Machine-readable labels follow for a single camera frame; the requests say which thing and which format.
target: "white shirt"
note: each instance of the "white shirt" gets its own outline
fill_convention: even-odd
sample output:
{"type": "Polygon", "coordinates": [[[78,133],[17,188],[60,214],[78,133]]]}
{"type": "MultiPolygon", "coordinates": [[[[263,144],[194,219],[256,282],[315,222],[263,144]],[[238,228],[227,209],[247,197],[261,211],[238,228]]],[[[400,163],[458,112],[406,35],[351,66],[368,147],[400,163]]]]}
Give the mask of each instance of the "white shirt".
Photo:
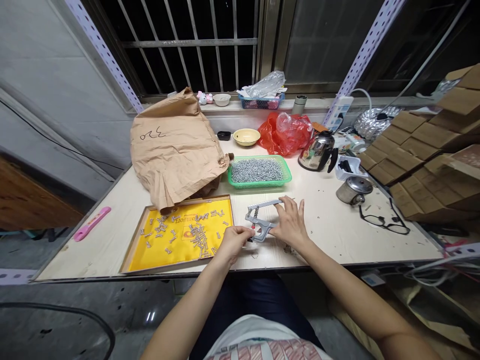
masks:
{"type": "Polygon", "coordinates": [[[332,360],[288,327],[257,315],[245,315],[230,324],[204,360],[332,360]]]}

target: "wooden cabinet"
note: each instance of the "wooden cabinet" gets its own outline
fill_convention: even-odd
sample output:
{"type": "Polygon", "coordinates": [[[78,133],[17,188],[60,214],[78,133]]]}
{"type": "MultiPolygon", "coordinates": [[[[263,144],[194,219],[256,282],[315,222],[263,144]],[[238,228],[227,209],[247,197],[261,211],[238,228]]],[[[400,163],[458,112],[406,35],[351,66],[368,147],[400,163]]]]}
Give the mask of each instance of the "wooden cabinet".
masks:
{"type": "Polygon", "coordinates": [[[75,226],[82,213],[0,157],[0,228],[7,231],[75,226]]]}

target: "white cable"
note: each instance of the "white cable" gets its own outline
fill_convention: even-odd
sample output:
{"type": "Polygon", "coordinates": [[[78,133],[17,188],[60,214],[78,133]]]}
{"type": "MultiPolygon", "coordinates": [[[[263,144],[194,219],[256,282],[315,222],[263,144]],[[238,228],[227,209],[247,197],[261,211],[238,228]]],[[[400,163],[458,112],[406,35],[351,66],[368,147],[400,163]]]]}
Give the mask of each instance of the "white cable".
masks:
{"type": "Polygon", "coordinates": [[[458,260],[461,260],[461,259],[459,259],[458,257],[452,256],[452,257],[434,261],[432,263],[422,265],[419,267],[415,267],[413,264],[402,265],[402,266],[397,266],[395,268],[395,272],[382,273],[381,275],[382,276],[403,275],[407,279],[415,280],[419,284],[429,286],[429,287],[437,287],[443,284],[447,280],[454,279],[460,274],[458,271],[469,274],[469,275],[480,276],[479,265],[469,263],[469,262],[464,262],[464,261],[458,262],[458,260]],[[453,263],[453,265],[455,266],[455,268],[458,269],[458,271],[441,266],[446,263],[453,263]],[[412,268],[412,269],[407,272],[404,272],[404,271],[402,272],[401,271],[402,268],[412,268]]]}
{"type": "Polygon", "coordinates": [[[438,44],[435,46],[435,48],[433,48],[433,50],[431,51],[430,55],[426,58],[426,60],[423,62],[423,64],[420,66],[420,68],[417,70],[417,72],[415,73],[415,75],[411,78],[410,82],[403,88],[403,90],[398,94],[398,96],[393,99],[392,102],[390,102],[387,106],[385,106],[381,111],[380,113],[384,112],[386,108],[388,108],[389,106],[391,106],[394,102],[396,102],[407,90],[408,88],[414,83],[414,81],[419,77],[420,73],[424,70],[425,66],[427,66],[428,62],[432,59],[432,57],[435,55],[435,53],[437,52],[437,50],[440,48],[440,46],[444,43],[445,39],[450,35],[450,33],[452,32],[452,30],[454,29],[455,25],[457,24],[457,22],[459,21],[460,17],[462,16],[462,14],[464,13],[465,9],[467,8],[467,6],[470,4],[470,0],[466,0],[465,3],[463,4],[463,6],[460,8],[460,11],[458,12],[458,14],[455,16],[455,18],[453,19],[453,21],[451,22],[450,26],[448,27],[448,29],[445,31],[445,33],[443,34],[443,36],[441,37],[440,41],[438,42],[438,44]]]}
{"type": "Polygon", "coordinates": [[[352,95],[352,93],[354,91],[360,91],[360,92],[364,93],[366,95],[366,97],[368,98],[368,105],[370,106],[370,109],[368,111],[368,118],[370,119],[372,115],[375,115],[375,114],[372,114],[372,98],[370,97],[370,94],[365,89],[355,88],[352,91],[350,91],[348,96],[352,95]]]}

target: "window sill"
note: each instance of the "window sill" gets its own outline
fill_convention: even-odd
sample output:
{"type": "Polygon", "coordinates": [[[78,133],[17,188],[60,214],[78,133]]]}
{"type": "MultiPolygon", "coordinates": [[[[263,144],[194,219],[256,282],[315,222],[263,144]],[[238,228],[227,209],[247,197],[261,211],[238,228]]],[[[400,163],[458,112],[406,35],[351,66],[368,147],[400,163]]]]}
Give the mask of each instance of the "window sill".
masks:
{"type": "MultiPolygon", "coordinates": [[[[372,97],[371,103],[374,108],[383,107],[386,104],[390,103],[394,97],[372,97]]],[[[288,111],[291,110],[294,106],[294,99],[285,99],[281,102],[280,107],[277,110],[272,111],[288,111]]],[[[305,105],[305,110],[315,111],[315,110],[324,110],[330,109],[332,103],[334,102],[333,98],[309,98],[305,105]]],[[[396,107],[422,107],[427,105],[433,105],[434,102],[424,98],[418,98],[415,96],[404,96],[400,97],[394,104],[396,107]]],[[[144,108],[147,109],[152,104],[144,104],[144,108]]],[[[351,107],[368,107],[369,101],[366,97],[355,97],[351,107]]],[[[236,111],[256,111],[258,109],[244,109],[239,100],[232,100],[227,106],[217,106],[213,104],[200,105],[200,109],[203,113],[214,114],[218,112],[236,112],[236,111]]]]}

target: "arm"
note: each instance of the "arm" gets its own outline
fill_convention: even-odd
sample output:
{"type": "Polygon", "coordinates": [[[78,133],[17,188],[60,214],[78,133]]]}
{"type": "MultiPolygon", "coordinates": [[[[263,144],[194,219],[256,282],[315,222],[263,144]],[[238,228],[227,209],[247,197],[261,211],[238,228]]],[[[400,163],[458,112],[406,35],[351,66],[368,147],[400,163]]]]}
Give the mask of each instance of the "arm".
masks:
{"type": "Polygon", "coordinates": [[[280,223],[270,234],[294,248],[323,280],[355,323],[375,342],[386,359],[439,360],[438,354],[375,291],[310,240],[304,223],[304,201],[281,197],[275,205],[280,223]]]}
{"type": "Polygon", "coordinates": [[[237,261],[247,239],[254,234],[253,230],[243,226],[230,226],[225,230],[215,257],[163,319],[140,360],[188,358],[230,267],[237,261]]]}

